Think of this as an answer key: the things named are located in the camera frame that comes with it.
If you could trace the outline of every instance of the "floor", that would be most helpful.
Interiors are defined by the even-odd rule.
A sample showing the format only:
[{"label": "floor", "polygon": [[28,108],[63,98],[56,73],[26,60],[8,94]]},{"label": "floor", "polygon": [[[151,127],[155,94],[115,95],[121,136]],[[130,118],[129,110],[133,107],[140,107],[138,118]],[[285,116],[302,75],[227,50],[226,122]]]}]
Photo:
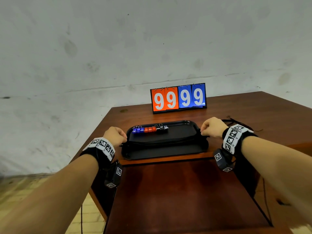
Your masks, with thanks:
[{"label": "floor", "polygon": [[[0,178],[0,221],[10,210],[48,179],[49,175]],[[272,223],[278,227],[289,227],[294,234],[312,234],[312,228],[289,202],[266,183],[266,196]],[[255,200],[268,216],[264,202],[263,180],[260,179]],[[105,221],[88,194],[83,203],[82,223],[84,234],[102,234]],[[80,234],[80,210],[68,227],[67,234]]]},{"label": "floor", "polygon": [[[48,179],[48,175],[29,177],[0,178],[0,221],[10,210],[29,195],[36,187]],[[68,227],[66,233],[80,234],[80,212]],[[84,234],[102,234],[105,221],[88,194],[82,206],[82,225]]]}]

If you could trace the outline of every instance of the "person's left hand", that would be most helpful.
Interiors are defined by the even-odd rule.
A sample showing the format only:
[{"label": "person's left hand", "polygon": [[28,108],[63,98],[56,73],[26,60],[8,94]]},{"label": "person's left hand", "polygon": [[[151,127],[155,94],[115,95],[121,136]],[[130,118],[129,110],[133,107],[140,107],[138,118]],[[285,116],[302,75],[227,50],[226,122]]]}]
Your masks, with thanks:
[{"label": "person's left hand", "polygon": [[103,135],[105,139],[114,146],[118,147],[122,143],[127,142],[127,135],[123,132],[122,129],[118,127],[111,126]]}]

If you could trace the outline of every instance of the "black cord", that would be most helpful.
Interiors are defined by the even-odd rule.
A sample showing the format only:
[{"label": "black cord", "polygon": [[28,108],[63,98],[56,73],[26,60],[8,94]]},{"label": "black cord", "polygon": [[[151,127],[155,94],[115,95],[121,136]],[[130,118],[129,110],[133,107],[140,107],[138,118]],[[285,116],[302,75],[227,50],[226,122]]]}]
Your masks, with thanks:
[{"label": "black cord", "polygon": [[269,206],[268,206],[268,203],[266,201],[266,185],[264,183],[264,178],[262,178],[263,180],[263,194],[264,194],[264,203],[266,204],[266,207],[267,207],[267,212],[268,212],[268,215],[269,215],[269,220],[270,222],[272,223],[272,219],[271,219],[271,214],[270,214],[270,211],[269,211]]},{"label": "black cord", "polygon": [[82,232],[82,205],[81,205],[81,220],[80,220],[80,226],[81,226],[81,234],[83,234],[83,232]]}]

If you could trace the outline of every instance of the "wall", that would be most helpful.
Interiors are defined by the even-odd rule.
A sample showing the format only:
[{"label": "wall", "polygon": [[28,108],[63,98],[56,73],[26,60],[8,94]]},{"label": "wall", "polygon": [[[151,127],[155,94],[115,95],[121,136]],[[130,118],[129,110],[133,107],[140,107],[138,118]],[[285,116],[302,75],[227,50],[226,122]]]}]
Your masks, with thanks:
[{"label": "wall", "polygon": [[0,175],[58,171],[151,88],[312,107],[311,19],[312,0],[0,0]]}]

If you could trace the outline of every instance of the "desk drawer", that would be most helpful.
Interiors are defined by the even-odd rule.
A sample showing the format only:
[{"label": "desk drawer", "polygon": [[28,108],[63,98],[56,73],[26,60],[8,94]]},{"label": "desk drawer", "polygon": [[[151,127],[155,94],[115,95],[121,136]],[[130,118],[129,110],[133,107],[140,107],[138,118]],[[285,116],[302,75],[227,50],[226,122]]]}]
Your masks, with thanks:
[{"label": "desk drawer", "polygon": [[124,167],[105,233],[190,233],[269,227],[233,172],[214,160]]}]

